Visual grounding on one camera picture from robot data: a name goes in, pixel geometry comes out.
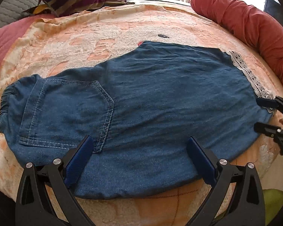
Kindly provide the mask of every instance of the blue denim fabric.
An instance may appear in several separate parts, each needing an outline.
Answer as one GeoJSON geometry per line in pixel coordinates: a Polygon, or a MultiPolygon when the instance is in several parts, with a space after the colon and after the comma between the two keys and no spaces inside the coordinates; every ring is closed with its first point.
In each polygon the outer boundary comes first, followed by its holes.
{"type": "Polygon", "coordinates": [[[146,41],[93,68],[8,86],[0,132],[19,163],[50,163],[94,138],[94,154],[73,193],[82,198],[140,197],[198,178],[186,153],[195,136],[232,160],[271,115],[231,58],[216,48],[146,41]]]}

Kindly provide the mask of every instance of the bed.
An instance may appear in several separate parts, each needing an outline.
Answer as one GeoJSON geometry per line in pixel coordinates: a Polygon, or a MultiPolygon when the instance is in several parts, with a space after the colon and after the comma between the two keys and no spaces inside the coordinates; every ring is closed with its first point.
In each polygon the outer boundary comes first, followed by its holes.
{"type": "MultiPolygon", "coordinates": [[[[135,4],[104,7],[61,18],[40,16],[4,55],[0,68],[0,98],[9,84],[23,76],[37,73],[47,77],[70,68],[92,67],[132,51],[145,40],[170,42],[170,39],[172,43],[239,52],[270,94],[283,97],[281,82],[263,58],[218,24],[196,14],[189,3],[130,1],[135,4]]],[[[280,118],[281,113],[276,113],[270,123],[278,125],[280,118]]],[[[278,146],[261,135],[231,162],[238,165],[253,162],[262,178],[278,153],[278,146]]],[[[0,191],[13,200],[22,171],[0,133],[0,191]]],[[[234,185],[230,186],[219,213],[227,207],[233,189],[234,185]]],[[[198,180],[146,198],[77,200],[96,225],[184,225],[209,190],[203,180],[198,180]]],[[[47,191],[58,217],[65,220],[52,190],[47,187],[47,191]]]]}

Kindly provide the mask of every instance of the blue gripper pad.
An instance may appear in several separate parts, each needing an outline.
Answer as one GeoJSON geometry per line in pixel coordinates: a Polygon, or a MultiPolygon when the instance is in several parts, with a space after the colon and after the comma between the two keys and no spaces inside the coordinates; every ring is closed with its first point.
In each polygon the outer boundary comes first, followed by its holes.
{"type": "Polygon", "coordinates": [[[206,184],[214,187],[217,183],[216,169],[193,137],[188,139],[186,149],[198,174],[203,178],[206,184]]]}
{"type": "Polygon", "coordinates": [[[65,169],[64,183],[67,188],[75,184],[93,152],[93,138],[88,136],[65,169]]]}
{"type": "Polygon", "coordinates": [[[266,108],[276,109],[278,107],[278,103],[274,99],[257,98],[256,102],[257,102],[257,105],[266,107],[266,108]]]}

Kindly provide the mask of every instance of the red blanket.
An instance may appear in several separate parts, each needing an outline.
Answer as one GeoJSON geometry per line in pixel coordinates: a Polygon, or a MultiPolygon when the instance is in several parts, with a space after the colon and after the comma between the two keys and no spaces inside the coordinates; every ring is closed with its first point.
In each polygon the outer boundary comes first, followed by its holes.
{"type": "Polygon", "coordinates": [[[283,27],[274,18],[239,0],[191,0],[191,6],[257,50],[283,84],[283,27]]]}
{"type": "Polygon", "coordinates": [[[55,16],[53,14],[41,14],[26,17],[0,28],[0,66],[15,40],[22,37],[30,25],[39,18],[52,19],[55,16]]]}

